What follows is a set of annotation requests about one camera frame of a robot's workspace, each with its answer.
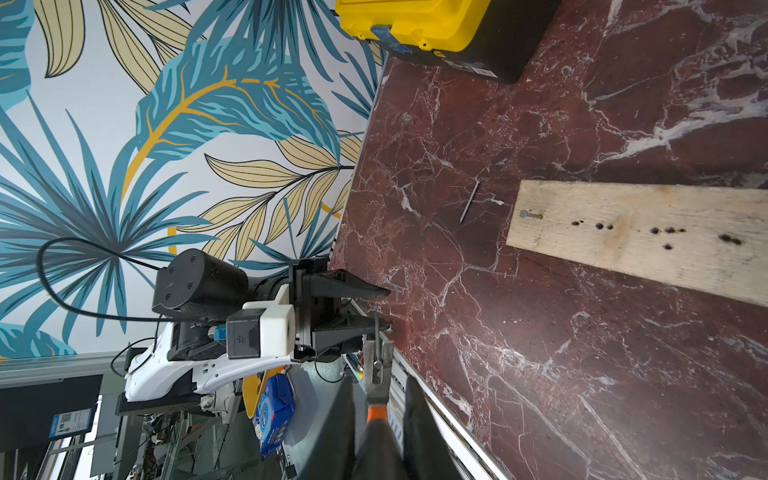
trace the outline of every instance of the yellow leaf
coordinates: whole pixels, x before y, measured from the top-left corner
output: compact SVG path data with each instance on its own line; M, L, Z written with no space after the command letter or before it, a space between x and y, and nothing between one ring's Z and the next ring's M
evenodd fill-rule
M346 185L344 185L344 188L341 189L339 199L336 201L336 205L333 206L333 210L331 210L331 215L344 210L344 207L346 207L346 199L349 196L349 189L351 187L352 181L350 180L346 183Z
M184 50L192 25L168 10L147 10L154 6L150 0L114 0L151 37L164 44Z
M349 132L339 130L339 135L349 135ZM357 159L360 158L360 148L362 147L362 140L360 140L356 135L354 135L349 137L341 137L339 139L339 142L341 142L341 155L343 155L344 158L356 164Z
M45 77L55 77L78 62L85 43L81 0L35 0L35 13L48 46Z
M333 185L333 181L339 176L338 170L330 170L320 175L315 184L310 188L310 193L306 196L306 203L304 204L304 220L301 223L299 233L310 227L312 219L317 213L317 209L320 208L320 201L323 200L328 189Z
M264 218L266 217L266 202L261 204L243 223L243 229L237 236L237 248L235 249L235 260L245 260L253 251L255 245L250 239L259 240L261 230L264 228Z
M328 150L301 138L281 140L277 146L288 161L297 167L319 170L336 166L336 159Z
M288 210L290 211L290 221L296 219L296 215L299 213L299 207L301 206L301 199L304 197L306 186L310 184L311 177L307 177L294 185L285 196L288 200ZM284 231L288 229L288 218L286 217L286 209L283 206L283 201L275 207L275 211L272 213L272 222L270 224L270 232L266 235L264 243L269 243L280 236Z
M152 40L152 45L154 45L154 49L157 50L157 55L160 57L163 65L168 63L170 60L175 58L176 55L179 54L178 50L169 47L167 44L157 40L155 37L150 37L150 40Z
M211 222L211 225L191 225L189 227L178 227L178 230L182 232L205 232L222 227L230 220L237 218L247 212L250 208L253 208L259 202L269 200L274 196L275 194L270 193L258 197L227 198L198 215L200 218Z
M160 76L160 69L110 1L98 0L98 4L114 56L141 90L149 93Z
M301 178L301 175L269 160L228 162L213 158L208 154L205 155L205 159L219 177L241 187L285 187Z
M368 48L371 49L371 52L373 53L373 61L377 65L382 64L382 48L379 47L379 44L375 41L369 41L368 42Z
M224 260L224 256L227 255L227 251L232 246L232 242L235 240L235 236L240 232L242 226L242 223L238 223L237 225L227 227L220 231L217 235L219 240L211 240L206 243L205 247L203 247L203 252L212 257L216 257L219 260Z

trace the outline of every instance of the wire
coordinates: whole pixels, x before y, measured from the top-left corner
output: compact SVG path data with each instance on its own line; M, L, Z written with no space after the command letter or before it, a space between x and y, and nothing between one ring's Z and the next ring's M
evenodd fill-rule
M149 440L150 438L152 438L152 437L149 436L149 437L145 438L144 441L142 443L140 443L138 447L136 447L136 451L131 453L131 456L133 456L133 453L139 453L139 450L141 449L141 446L143 444L147 443L147 440ZM118 463L120 463L122 461L123 461L123 459L121 458L120 460L117 460L115 463L113 463L112 466L114 467L115 465L117 465Z
M159 330L160 330L160 322L157 322L157 325L155 325L155 326L154 326L154 343L152 344L152 353L154 353L154 352L155 352L155 350L157 349L157 332L158 332ZM120 353L118 353L117 355L115 355L115 356L114 356L114 358L112 359L112 361L111 361L111 362L109 362L109 368L111 368L111 369L112 369L112 372L114 372L114 374L115 374L115 375L117 375L117 376L119 376L120 378L123 378L123 377L125 376L125 373L128 373L128 370L126 369L126 371L125 371L125 373L124 373L123 375L119 374L119 373L118 373L118 371L114 369L114 361L115 361L115 360L117 360L117 359L118 359L118 357L119 357L120 355L122 355L122 354L123 354L123 352L124 352L125 350L127 350L127 349L130 349L132 346L136 345L137 343L139 343L139 342L143 342L143 341L145 341L146 339L149 339L149 338L150 338L150 337L147 337L147 338L145 338L145 339L136 340L136 341L135 341L135 342L133 342L133 343L129 343L129 344L128 344L128 346L127 346L127 347L125 347L125 348L123 349L123 351L122 351L122 352L120 352ZM144 364L145 364L146 362L148 362L150 358L152 358L152 356L151 356L151 355L148 355L148 356L147 356L147 358L145 358L145 359L144 359L144 361L143 361L143 362L142 362L142 363L141 363L141 364L140 364L138 367L136 367L136 368L134 369L134 372L135 372L136 370L139 370L139 369L140 369L142 366L144 366Z
M172 425L169 425L169 426L165 427L164 429L160 429L159 431L155 432L154 434L157 435L160 432L164 432L164 431L168 430L170 427L172 427ZM144 441L142 443L140 443L139 446L136 447L136 450L134 450L131 454L133 455L133 453L139 453L139 450L141 450L141 446L143 444L147 443L147 441L149 441L151 439L152 439L152 434L147 434L147 438L145 438ZM112 466L115 466L115 465L117 465L118 463L120 463L122 461L123 461L123 459L121 458L120 460L117 460L115 463L113 463Z
M321 379L325 380L326 382L328 382L328 383L338 383L338 382L341 382L342 380L344 380L344 371L343 370L341 372L341 378L331 382L330 380L326 379L326 377L320 375L320 371L317 369L317 362L314 362L314 363L315 363L315 372L317 372L317 376L320 377Z
M125 376L125 373L121 375L120 373L118 373L118 371L117 371L117 370L115 370L115 369L114 369L114 361L115 361L115 360L117 360L117 359L118 359L118 357L119 357L120 355L122 355L123 353L125 353L125 351L126 351L126 350L130 349L132 346L136 345L137 343L139 343L139 342L143 342L143 341L145 341L145 340L152 340L153 338L155 338L155 339L156 339L157 337L156 337L156 336L155 336L155 337L151 337L151 336L148 336L147 338L143 338L143 339L139 339L139 340L136 340L136 341L135 341L135 342L133 342L133 343L128 343L128 346L127 346L127 347L125 347L124 349L122 349L122 350L121 350L121 351L120 351L120 352L119 352L117 355L115 355L115 356L114 356L114 358L112 359L112 361L111 361L111 362L109 362L109 368L110 368L110 369L112 369L112 372L114 372L114 374L115 374L115 375L117 375L117 376L119 376L120 378L123 378L123 377Z
M35 270L37 270L38 278L40 279L40 284L43 286L43 289L45 289L45 291L48 292L48 295L51 296L51 300L56 302L56 304L59 305L61 308L73 313L77 313L78 315L92 316L98 319L121 320L125 322L157 322L157 318L153 318L153 317L122 316L122 315L110 315L109 313L88 312L87 310L81 310L62 300L56 294L56 292L53 291L53 288L51 288L51 284L48 282L48 278L46 278L45 276L45 268L43 267L43 255L45 254L45 251L48 248L50 248L51 245L54 245L55 243L62 243L62 242L85 243L86 245L89 245L95 249L114 255L115 257L121 258L122 260L126 260L127 262L136 263L137 265L145 266L147 268L151 268L152 270L159 270L159 268L156 267L155 265L150 265L149 263L144 263L144 262L141 262L140 260L135 260L130 257L126 257L122 253L115 252L113 250L108 249L107 247L102 247L98 243L91 242L90 240L85 240L77 237L54 238L53 240L49 240L43 243L42 246L40 246L40 248L38 249L38 254L35 257ZM192 317L174 317L169 320L174 323L185 322L185 323L201 323L205 325L208 324L208 322L204 319L192 318Z

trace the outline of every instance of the toolbox label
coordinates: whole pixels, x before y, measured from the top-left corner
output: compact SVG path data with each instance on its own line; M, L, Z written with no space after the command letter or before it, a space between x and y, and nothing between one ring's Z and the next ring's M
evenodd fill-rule
M486 77L498 78L495 73L493 73L490 70L485 70L484 68L472 67L472 70L474 70L475 73L479 73L480 75L485 75Z

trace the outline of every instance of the wall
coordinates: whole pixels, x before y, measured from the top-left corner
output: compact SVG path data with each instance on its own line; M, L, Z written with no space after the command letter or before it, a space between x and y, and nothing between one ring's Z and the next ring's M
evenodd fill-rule
M329 253L381 59L323 0L14 0L0 22L0 357L154 334L53 304L35 254L56 237L251 276ZM85 310L154 316L152 269L79 243L45 269Z

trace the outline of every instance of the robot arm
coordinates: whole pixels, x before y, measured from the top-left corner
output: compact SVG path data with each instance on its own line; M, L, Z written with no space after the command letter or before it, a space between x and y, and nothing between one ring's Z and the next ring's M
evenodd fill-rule
M358 350L374 319L341 313L342 298L389 290L327 265L295 260L287 277L249 278L201 250L182 252L157 272L152 310L171 323L149 349L128 350L118 414L165 411L267 369ZM172 323L175 316L200 323Z

